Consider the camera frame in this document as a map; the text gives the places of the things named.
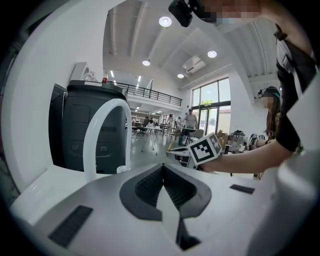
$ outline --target black shirt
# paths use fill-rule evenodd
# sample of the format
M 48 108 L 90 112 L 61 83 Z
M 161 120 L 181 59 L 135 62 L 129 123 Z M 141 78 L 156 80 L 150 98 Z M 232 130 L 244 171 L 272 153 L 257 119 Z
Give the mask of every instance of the black shirt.
M 301 92 L 303 93 L 316 74 L 316 62 L 306 53 L 286 42 L 292 54 L 292 65 L 300 81 Z M 282 88 L 282 105 L 280 110 L 279 127 L 276 133 L 276 140 L 287 150 L 294 152 L 299 144 L 299 137 L 295 128 L 287 117 L 287 112 L 298 100 L 295 86 L 295 79 L 292 73 L 288 73 L 278 62 L 277 76 Z

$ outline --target table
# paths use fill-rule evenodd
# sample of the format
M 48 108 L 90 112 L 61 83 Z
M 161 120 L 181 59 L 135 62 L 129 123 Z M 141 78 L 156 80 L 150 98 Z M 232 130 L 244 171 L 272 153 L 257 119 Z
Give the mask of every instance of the table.
M 154 128 L 154 127 L 145 127 L 146 129 L 148 130 L 151 130 L 151 132 L 147 133 L 146 135 L 146 140 L 142 146 L 142 149 L 141 149 L 141 152 L 144 151 L 144 148 L 147 144 L 147 141 L 148 141 L 148 138 L 150 137 L 150 140 L 151 140 L 151 143 L 152 143 L 152 151 L 155 153 L 155 155 L 158 155 L 158 142 L 157 142 L 157 139 L 158 139 L 158 131 L 163 131 L 164 132 L 164 129 L 161 129 L 161 128 Z

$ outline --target chair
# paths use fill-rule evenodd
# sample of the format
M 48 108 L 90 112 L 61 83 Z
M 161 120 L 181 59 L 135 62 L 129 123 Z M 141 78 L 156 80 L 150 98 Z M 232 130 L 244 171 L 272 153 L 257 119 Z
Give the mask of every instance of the chair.
M 172 137 L 174 136 L 174 140 L 177 139 L 177 137 L 180 137 L 180 130 L 179 129 L 176 129 L 174 132 L 170 132 L 170 139 L 172 139 Z
M 189 132 L 187 144 L 197 141 L 198 139 L 202 138 L 204 134 L 205 134 L 205 131 L 202 129 L 198 129 L 194 132 Z

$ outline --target glass door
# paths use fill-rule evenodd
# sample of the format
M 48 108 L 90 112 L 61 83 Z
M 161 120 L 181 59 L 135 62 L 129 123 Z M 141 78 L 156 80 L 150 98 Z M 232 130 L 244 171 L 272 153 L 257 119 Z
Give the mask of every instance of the glass door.
M 199 129 L 202 129 L 204 130 L 204 132 L 206 132 L 206 129 L 208 127 L 208 109 L 201 110 L 198 126 L 199 126 Z
M 216 133 L 216 126 L 217 126 L 217 108 L 210 108 L 208 109 L 208 129 L 205 133 L 205 135 L 207 134 L 212 134 L 212 133 Z

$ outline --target man standing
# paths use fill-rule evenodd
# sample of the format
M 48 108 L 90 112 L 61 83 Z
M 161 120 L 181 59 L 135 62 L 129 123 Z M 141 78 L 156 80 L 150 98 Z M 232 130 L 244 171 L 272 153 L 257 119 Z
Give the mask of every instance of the man standing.
M 198 120 L 197 117 L 192 114 L 192 109 L 189 109 L 189 114 L 187 114 L 182 121 L 185 121 L 185 128 L 188 129 L 194 129 L 196 130 L 198 128 Z M 187 129 L 182 129 L 182 132 L 180 134 L 179 138 L 179 145 L 185 144 L 185 141 L 187 140 L 187 135 L 190 132 L 190 130 Z
M 197 129 L 198 120 L 197 117 L 192 114 L 192 109 L 189 109 L 189 114 L 187 114 L 182 121 L 185 121 L 185 128 L 189 129 Z

